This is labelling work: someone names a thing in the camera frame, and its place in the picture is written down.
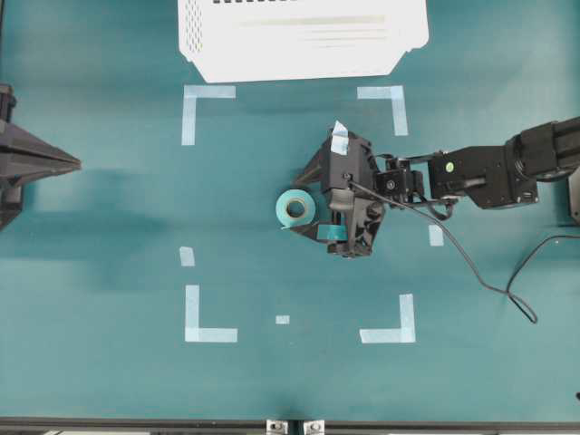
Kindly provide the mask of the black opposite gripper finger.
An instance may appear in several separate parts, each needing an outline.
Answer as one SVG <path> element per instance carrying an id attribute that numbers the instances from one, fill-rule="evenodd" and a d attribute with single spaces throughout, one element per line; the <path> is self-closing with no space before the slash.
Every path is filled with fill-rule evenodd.
<path id="1" fill-rule="evenodd" d="M 1 188 L 74 172 L 82 163 L 15 124 L 1 121 Z"/>

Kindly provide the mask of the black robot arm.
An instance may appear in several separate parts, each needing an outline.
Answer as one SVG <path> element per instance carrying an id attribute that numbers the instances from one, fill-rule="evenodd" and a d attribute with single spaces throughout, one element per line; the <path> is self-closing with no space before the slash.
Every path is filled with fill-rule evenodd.
<path id="1" fill-rule="evenodd" d="M 444 221 L 461 197 L 482 209 L 535 203 L 538 183 L 578 169 L 579 120 L 548 122 L 503 145 L 406 159 L 383 154 L 383 168 L 378 159 L 368 140 L 335 124 L 281 196 L 282 227 L 326 244 L 331 254 L 358 257 L 371 254 L 387 207 L 426 208 Z"/>

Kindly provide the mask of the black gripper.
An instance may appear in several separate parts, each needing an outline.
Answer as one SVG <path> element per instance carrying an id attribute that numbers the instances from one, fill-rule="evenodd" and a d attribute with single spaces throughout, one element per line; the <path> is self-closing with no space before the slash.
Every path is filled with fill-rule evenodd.
<path id="1" fill-rule="evenodd" d="M 368 140 L 349 131 L 331 134 L 296 177 L 296 184 L 321 184 L 333 224 L 316 221 L 290 230 L 328 244 L 330 254 L 369 256 L 385 214 L 384 205 L 372 195 L 378 172 Z"/>

